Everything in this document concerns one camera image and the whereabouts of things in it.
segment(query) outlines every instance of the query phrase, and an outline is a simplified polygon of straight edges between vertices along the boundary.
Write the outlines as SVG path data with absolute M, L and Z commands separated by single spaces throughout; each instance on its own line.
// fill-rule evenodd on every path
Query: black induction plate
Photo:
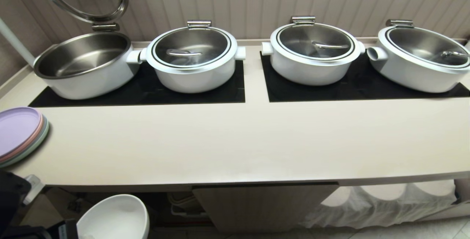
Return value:
M 445 93 L 426 93 L 398 85 L 377 72 L 366 54 L 351 63 L 344 78 L 318 87 L 285 79 L 272 68 L 269 55 L 261 55 L 261 60 L 269 102 L 470 97 L 470 91 L 460 83 Z
M 164 87 L 158 80 L 154 68 L 144 62 L 134 78 L 107 94 L 91 99 L 69 100 L 59 97 L 50 87 L 46 87 L 29 106 L 78 107 L 236 102 L 245 102 L 242 61 L 235 62 L 235 73 L 225 84 L 214 90 L 195 94 L 178 93 Z

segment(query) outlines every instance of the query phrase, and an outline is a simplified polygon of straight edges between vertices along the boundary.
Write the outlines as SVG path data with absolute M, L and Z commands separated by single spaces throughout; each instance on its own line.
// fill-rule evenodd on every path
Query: floor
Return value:
M 295 229 L 276 234 L 223 234 L 212 228 L 158 228 L 148 239 L 470 239 L 470 217 L 390 227 Z

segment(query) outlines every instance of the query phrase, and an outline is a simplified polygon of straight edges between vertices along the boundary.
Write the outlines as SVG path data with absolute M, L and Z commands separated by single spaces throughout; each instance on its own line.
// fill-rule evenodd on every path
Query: beige counter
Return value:
M 7 170 L 66 186 L 470 177 L 469 98 L 270 103 L 259 51 L 242 104 L 39 108 L 46 142 Z M 45 87 L 30 73 L 0 110 Z

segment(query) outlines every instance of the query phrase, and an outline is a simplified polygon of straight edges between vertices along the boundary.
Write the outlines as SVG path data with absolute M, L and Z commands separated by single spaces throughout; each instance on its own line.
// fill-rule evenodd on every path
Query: beige wall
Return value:
M 33 55 L 52 44 L 21 0 L 1 0 L 0 17 Z M 0 35 L 0 85 L 25 65 L 25 60 Z
M 102 13 L 112 10 L 117 0 L 67 2 L 90 13 Z M 48 40 L 57 43 L 91 32 L 89 24 L 72 18 L 49 0 L 12 0 L 1 5 L 7 5 L 10 12 L 7 23 L 33 51 L 46 47 Z M 119 23 L 121 32 L 132 40 L 152 40 L 182 27 L 188 19 L 211 19 L 213 25 L 237 38 L 257 39 L 268 38 L 291 15 L 316 15 L 318 22 L 336 25 L 355 36 L 375 36 L 388 18 L 413 19 L 419 27 L 453 38 L 470 35 L 470 0 L 130 0 Z M 10 63 L 2 70 L 0 83 L 24 64 L 4 42 L 1 49 L 8 54 L 2 62 L 8 58 Z

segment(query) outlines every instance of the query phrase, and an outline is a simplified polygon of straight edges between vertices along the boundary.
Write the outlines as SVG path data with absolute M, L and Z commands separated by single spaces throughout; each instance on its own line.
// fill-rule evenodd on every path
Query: green plate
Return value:
M 32 142 L 31 145 L 27 147 L 23 152 L 17 154 L 16 156 L 12 157 L 11 159 L 3 163 L 0 163 L 0 169 L 2 167 L 7 167 L 7 166 L 15 164 L 16 162 L 21 161 L 22 159 L 27 157 L 30 153 L 32 153 L 34 150 L 36 150 L 36 148 L 42 143 L 42 141 L 47 136 L 47 132 L 49 132 L 49 121 L 44 117 L 44 115 L 42 117 L 45 121 L 45 126 L 42 127 L 40 136 L 36 140 L 34 140 L 34 142 Z

